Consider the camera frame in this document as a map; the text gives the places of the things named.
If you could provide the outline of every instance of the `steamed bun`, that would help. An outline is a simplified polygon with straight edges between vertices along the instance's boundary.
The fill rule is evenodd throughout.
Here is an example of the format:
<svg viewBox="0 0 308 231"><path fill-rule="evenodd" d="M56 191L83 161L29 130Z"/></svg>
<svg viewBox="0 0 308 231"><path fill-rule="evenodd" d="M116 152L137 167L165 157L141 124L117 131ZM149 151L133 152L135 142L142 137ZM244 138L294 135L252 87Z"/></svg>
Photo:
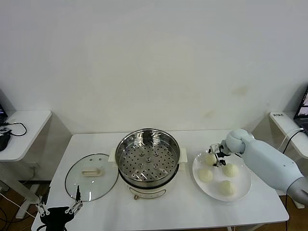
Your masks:
<svg viewBox="0 0 308 231"><path fill-rule="evenodd" d="M213 164L216 164L216 157L214 154L208 153L205 155L205 162L209 166L213 166Z"/></svg>
<svg viewBox="0 0 308 231"><path fill-rule="evenodd" d="M219 184L219 189L221 193L224 194L225 196L232 196L236 192L236 186L232 184L231 181L229 180L222 181Z"/></svg>
<svg viewBox="0 0 308 231"><path fill-rule="evenodd" d="M227 177L235 177L238 174L239 169L234 164L227 164L223 167L222 171Z"/></svg>
<svg viewBox="0 0 308 231"><path fill-rule="evenodd" d="M198 176L201 181L209 183L213 180L213 173L209 169L200 169L198 170Z"/></svg>

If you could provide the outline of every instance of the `laptop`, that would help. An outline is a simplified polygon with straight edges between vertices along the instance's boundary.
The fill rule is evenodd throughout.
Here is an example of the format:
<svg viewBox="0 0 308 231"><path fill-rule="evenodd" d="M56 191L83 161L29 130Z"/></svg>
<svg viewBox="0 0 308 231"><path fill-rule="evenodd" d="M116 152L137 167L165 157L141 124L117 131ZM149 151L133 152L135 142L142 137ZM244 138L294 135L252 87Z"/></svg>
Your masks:
<svg viewBox="0 0 308 231"><path fill-rule="evenodd" d="M0 123L4 123L7 119L8 115L5 113L3 107L0 104Z"/></svg>
<svg viewBox="0 0 308 231"><path fill-rule="evenodd" d="M308 88L295 113L294 121L308 134Z"/></svg>

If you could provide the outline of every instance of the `glass lid rim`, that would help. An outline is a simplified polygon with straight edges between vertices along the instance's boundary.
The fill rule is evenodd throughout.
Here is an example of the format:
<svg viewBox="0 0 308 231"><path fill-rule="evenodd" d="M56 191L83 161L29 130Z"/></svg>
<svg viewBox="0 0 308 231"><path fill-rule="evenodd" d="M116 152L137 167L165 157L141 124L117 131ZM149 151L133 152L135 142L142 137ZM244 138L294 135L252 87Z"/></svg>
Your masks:
<svg viewBox="0 0 308 231"><path fill-rule="evenodd" d="M75 200L74 196L70 196L70 193L68 192L67 187L66 187L67 176L68 176L69 172L71 171L71 169L72 169L79 161L81 161L82 159L85 159L85 158L87 158L87 157L89 157L89 156L91 156L91 155L105 155L105 156L108 156L108 157L109 157L109 155L104 154L104 153L90 154L90 155L84 156L83 158L79 159L78 161L76 161L76 162L73 164L73 166L70 167L70 169L68 170L68 172L67 172L67 174L66 174L66 177L65 177L64 186L65 186L65 191L66 191L66 193L68 194L68 196L69 196L70 198L73 198L74 200ZM116 182L117 182L118 177L119 177L119 171L117 170L115 183L113 184L113 186L112 186L105 194L103 194L102 196L100 196L100 197L98 197L98 198L95 198L94 200L90 200L90 201L84 201L84 200L82 200L82 201L83 201L83 202L91 202L91 201L95 201L95 200L97 200L97 199L102 198L103 196L105 196L107 193L109 193L109 192L112 190L112 188L114 187L114 185L115 185Z"/></svg>

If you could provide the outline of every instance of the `pot handle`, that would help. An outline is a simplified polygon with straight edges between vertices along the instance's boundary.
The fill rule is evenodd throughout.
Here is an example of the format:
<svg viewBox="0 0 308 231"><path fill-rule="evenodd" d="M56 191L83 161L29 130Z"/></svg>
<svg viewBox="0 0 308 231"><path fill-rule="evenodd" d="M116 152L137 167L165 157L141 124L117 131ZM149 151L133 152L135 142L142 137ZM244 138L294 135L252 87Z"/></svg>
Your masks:
<svg viewBox="0 0 308 231"><path fill-rule="evenodd" d="M185 163L187 163L187 153L185 148L180 148L179 171L185 171Z"/></svg>
<svg viewBox="0 0 308 231"><path fill-rule="evenodd" d="M113 165L116 167L116 148L112 148L111 152L109 154L108 162L113 163Z"/></svg>

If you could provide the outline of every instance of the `lid handle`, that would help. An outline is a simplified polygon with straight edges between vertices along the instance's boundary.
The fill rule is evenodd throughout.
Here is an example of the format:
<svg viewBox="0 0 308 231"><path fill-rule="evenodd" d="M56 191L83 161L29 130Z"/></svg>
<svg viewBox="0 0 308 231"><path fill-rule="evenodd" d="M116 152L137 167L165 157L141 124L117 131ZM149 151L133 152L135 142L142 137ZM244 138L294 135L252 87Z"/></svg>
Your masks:
<svg viewBox="0 0 308 231"><path fill-rule="evenodd" d="M86 167L81 171L84 177L98 177L103 174L103 170L97 167Z"/></svg>

